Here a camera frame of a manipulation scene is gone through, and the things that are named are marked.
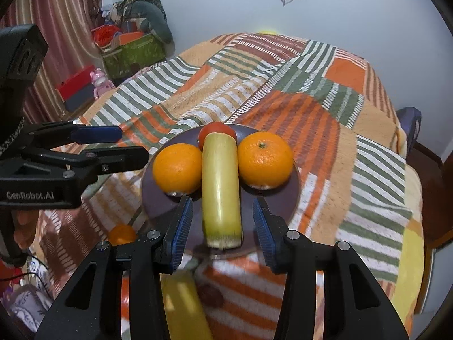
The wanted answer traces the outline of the person's hand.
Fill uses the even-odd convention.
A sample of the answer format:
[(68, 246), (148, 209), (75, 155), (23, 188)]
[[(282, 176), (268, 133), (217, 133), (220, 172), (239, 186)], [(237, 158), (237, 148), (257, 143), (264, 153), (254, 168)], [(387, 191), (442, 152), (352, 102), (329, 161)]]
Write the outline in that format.
[(21, 249), (27, 249), (35, 239), (39, 220), (38, 210), (23, 210), (16, 212), (17, 225), (14, 239)]

